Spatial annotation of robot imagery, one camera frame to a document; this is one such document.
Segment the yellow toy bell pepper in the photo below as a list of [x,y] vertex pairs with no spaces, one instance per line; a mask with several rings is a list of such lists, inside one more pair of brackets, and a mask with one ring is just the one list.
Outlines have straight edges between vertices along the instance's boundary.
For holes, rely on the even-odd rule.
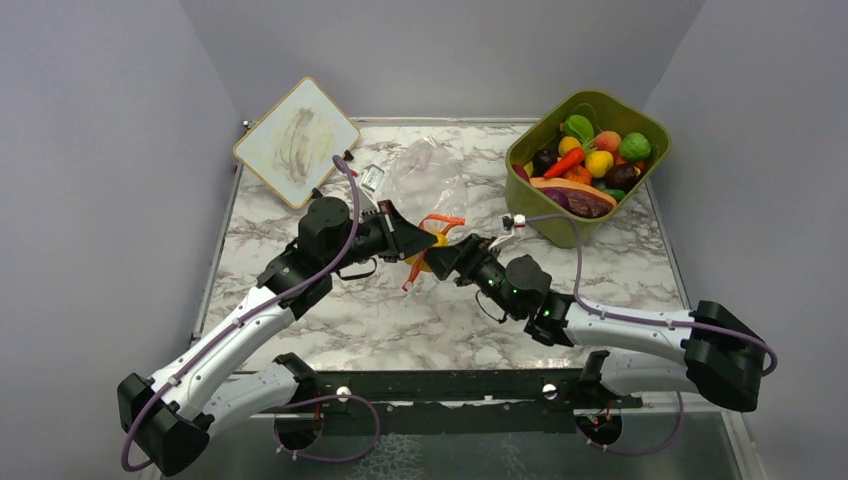
[[[441,247],[446,246],[448,244],[447,236],[444,232],[434,232],[434,235],[437,238],[433,247]],[[413,257],[409,257],[404,260],[406,264],[410,266],[410,274],[412,276],[416,276],[421,272],[429,273],[431,272],[431,268],[427,264],[427,261],[424,259],[425,253],[420,252]]]

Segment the clear zip top bag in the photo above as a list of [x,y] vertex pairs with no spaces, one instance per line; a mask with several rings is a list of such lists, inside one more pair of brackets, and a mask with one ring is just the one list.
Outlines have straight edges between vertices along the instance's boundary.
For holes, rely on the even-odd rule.
[[389,162],[377,193],[410,223],[448,244],[450,232],[466,224],[468,192],[460,164],[431,137],[413,142]]

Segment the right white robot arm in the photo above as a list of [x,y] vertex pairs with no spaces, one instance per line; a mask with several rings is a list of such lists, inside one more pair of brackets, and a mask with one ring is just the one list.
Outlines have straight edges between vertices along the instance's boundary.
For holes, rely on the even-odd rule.
[[491,242],[470,235],[428,249],[424,261],[441,280],[454,275],[457,285],[477,287],[543,345],[601,348],[576,383],[585,404],[690,392],[724,409],[756,410],[767,346],[723,305],[701,301],[693,310],[650,312],[588,302],[553,290],[551,276],[529,255],[501,264]]

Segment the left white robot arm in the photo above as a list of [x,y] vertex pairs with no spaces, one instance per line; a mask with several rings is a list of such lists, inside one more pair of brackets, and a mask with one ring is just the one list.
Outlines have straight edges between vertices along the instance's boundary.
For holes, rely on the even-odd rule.
[[255,286],[206,337],[144,377],[131,373],[117,387],[126,433],[123,455],[137,446],[147,455],[136,472],[155,466],[172,476],[206,449],[225,421],[274,404],[290,410],[313,401],[314,384],[297,370],[273,365],[230,387],[230,375],[271,337],[287,329],[332,289],[332,276],[368,260],[402,262],[435,245],[435,234],[407,221],[391,201],[363,210],[335,197],[314,201],[297,236],[258,275]]

